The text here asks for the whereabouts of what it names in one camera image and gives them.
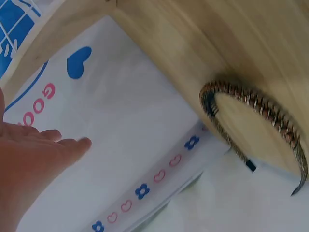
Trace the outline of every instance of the white plastic bag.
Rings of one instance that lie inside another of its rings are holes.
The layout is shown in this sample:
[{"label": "white plastic bag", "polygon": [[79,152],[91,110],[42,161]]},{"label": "white plastic bag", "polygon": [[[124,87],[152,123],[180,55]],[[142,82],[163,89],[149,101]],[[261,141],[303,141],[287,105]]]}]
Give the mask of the white plastic bag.
[{"label": "white plastic bag", "polygon": [[109,17],[37,70],[4,120],[93,141],[21,232],[130,231],[228,149]]}]

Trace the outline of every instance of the white surface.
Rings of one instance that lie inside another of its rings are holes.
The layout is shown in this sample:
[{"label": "white surface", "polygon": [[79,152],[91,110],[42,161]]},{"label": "white surface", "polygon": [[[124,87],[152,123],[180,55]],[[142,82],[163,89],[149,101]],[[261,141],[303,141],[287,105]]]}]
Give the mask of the white surface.
[{"label": "white surface", "polygon": [[307,231],[309,187],[290,197],[298,178],[258,165],[252,174],[228,152],[176,196],[143,232]]}]

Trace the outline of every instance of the hand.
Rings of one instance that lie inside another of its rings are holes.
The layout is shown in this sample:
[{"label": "hand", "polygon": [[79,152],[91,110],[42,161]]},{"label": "hand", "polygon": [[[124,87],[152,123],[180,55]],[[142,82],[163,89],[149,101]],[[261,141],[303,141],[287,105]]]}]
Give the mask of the hand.
[{"label": "hand", "polygon": [[57,130],[3,122],[0,89],[0,231],[14,232],[41,192],[90,148],[83,138],[61,139]]}]

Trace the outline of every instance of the finger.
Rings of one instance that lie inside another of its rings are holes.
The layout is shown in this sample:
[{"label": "finger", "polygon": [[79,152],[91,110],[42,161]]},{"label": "finger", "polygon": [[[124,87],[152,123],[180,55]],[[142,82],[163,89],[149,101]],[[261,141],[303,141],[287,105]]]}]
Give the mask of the finger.
[{"label": "finger", "polygon": [[58,130],[45,130],[40,133],[44,139],[58,141],[61,139],[61,133]]},{"label": "finger", "polygon": [[21,127],[24,131],[24,135],[28,135],[28,134],[39,134],[38,129],[36,129],[35,127],[32,126],[18,126]]},{"label": "finger", "polygon": [[75,139],[63,139],[58,142],[58,144],[63,145],[65,147],[71,146],[75,143],[77,143]]},{"label": "finger", "polygon": [[88,138],[83,138],[69,146],[67,146],[67,164],[69,166],[73,165],[78,161],[91,147],[92,142]]}]

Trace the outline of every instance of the blue pattern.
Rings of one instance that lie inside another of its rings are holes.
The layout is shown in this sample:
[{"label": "blue pattern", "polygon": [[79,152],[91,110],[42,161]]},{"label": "blue pattern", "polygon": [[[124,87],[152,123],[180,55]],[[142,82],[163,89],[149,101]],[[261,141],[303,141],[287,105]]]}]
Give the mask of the blue pattern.
[{"label": "blue pattern", "polygon": [[84,62],[90,57],[91,47],[82,47],[67,59],[68,75],[72,79],[79,79],[84,73]]},{"label": "blue pattern", "polygon": [[[25,2],[24,0],[19,0],[19,2],[25,4],[27,7],[30,7],[31,4]],[[32,8],[37,16],[40,16],[39,12]],[[12,0],[8,0],[0,8],[0,22],[2,23],[4,30],[8,33],[13,26],[18,22],[18,20],[24,15],[24,10],[19,6],[15,5]],[[24,41],[25,37],[33,27],[34,22],[26,14],[15,26],[15,28],[9,33],[9,38],[12,42],[17,42],[17,49],[20,47],[21,43]],[[0,41],[4,39],[5,35],[2,30],[0,30]],[[6,46],[9,46],[9,53],[5,53]],[[12,46],[9,44],[8,40],[5,39],[1,44],[2,52],[0,53],[0,79],[7,70],[9,64],[12,61],[11,53]]]},{"label": "blue pattern", "polygon": [[192,150],[193,147],[199,142],[199,137],[196,135],[192,136],[188,142],[185,143],[184,147],[188,149],[188,151]]},{"label": "blue pattern", "polygon": [[103,232],[104,231],[104,226],[102,225],[101,221],[97,221],[94,225],[92,225],[92,229],[95,232]]},{"label": "blue pattern", "polygon": [[138,199],[141,200],[150,192],[150,188],[147,187],[147,184],[142,184],[140,188],[135,190],[135,195],[137,195]]}]

